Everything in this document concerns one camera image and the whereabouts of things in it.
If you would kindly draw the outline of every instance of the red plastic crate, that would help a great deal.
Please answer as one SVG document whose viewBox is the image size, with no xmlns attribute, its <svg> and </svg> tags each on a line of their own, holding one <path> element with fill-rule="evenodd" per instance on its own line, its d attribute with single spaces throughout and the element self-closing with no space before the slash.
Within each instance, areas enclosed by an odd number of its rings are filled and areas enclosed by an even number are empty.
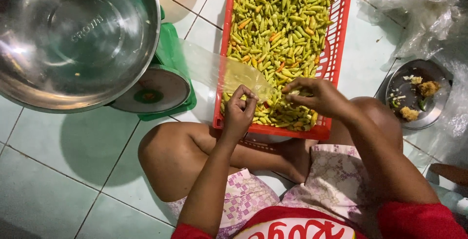
<svg viewBox="0 0 468 239">
<path fill-rule="evenodd" d="M 229 42 L 229 32 L 231 30 L 231 16 L 234 0 L 226 0 L 226 13 L 224 18 L 223 40 L 221 44 L 221 55 L 226 56 Z M 348 14 L 351 0 L 335 0 L 330 7 L 330 20 L 334 24 L 330 25 L 326 33 L 325 49 L 320 54 L 320 65 L 317 68 L 315 77 L 330 80 L 335 87 L 338 86 L 338 77 L 340 74 L 341 58 L 343 54 L 344 36 L 346 34 L 346 25 L 348 23 Z M 220 65 L 219 82 L 223 84 L 225 70 Z M 214 109 L 214 128 L 223 128 L 224 117 L 220 113 L 222 98 L 222 88 L 218 86 L 216 92 L 216 104 Z M 310 131 L 290 131 L 285 128 L 275 128 L 272 126 L 261 126 L 253 124 L 248 132 L 271 134 L 280 136 L 289 136 L 295 138 L 306 138 L 315 140 L 327 140 L 330 137 L 331 119 L 323 116 L 318 117 L 317 124 Z"/>
</svg>

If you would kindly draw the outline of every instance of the green scale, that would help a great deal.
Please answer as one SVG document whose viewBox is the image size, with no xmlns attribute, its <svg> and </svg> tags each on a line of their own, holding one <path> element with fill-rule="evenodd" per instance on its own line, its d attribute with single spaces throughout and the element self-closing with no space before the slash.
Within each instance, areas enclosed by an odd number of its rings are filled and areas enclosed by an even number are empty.
<svg viewBox="0 0 468 239">
<path fill-rule="evenodd" d="M 164 17 L 161 8 L 161 20 Z M 195 91 L 177 31 L 171 23 L 162 23 L 156 53 L 148 69 L 110 106 L 136 113 L 142 121 L 150 121 L 191 110 L 195 105 Z"/>
</svg>

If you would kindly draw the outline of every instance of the metal bowl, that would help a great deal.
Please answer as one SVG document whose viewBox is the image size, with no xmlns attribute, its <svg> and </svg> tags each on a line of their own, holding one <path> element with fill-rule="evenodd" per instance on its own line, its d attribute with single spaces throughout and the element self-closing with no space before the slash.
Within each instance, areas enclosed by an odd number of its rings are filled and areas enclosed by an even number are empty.
<svg viewBox="0 0 468 239">
<path fill-rule="evenodd" d="M 0 0 L 0 93 L 73 113 L 111 102 L 148 67 L 159 0 Z"/>
<path fill-rule="evenodd" d="M 441 88 L 437 93 L 427 98 L 425 101 L 424 107 L 426 111 L 422 111 L 418 105 L 418 100 L 422 99 L 422 97 L 416 90 L 417 86 L 411 84 L 411 80 L 405 80 L 403 78 L 404 76 L 411 75 L 421 76 L 423 82 L 433 80 L 441 84 Z M 403 128 L 420 130 L 430 127 L 437 121 L 440 113 L 444 109 L 452 89 L 452 80 L 453 75 L 450 74 L 446 68 L 431 60 L 413 60 L 407 62 L 392 74 L 385 93 L 386 103 L 394 110 Z M 390 96 L 391 94 L 394 94 L 394 97 L 406 96 L 406 98 L 399 99 L 400 106 L 398 108 L 393 107 L 390 103 L 390 100 L 393 98 Z M 419 116 L 416 121 L 408 122 L 401 116 L 400 110 L 404 106 L 419 111 Z"/>
</svg>

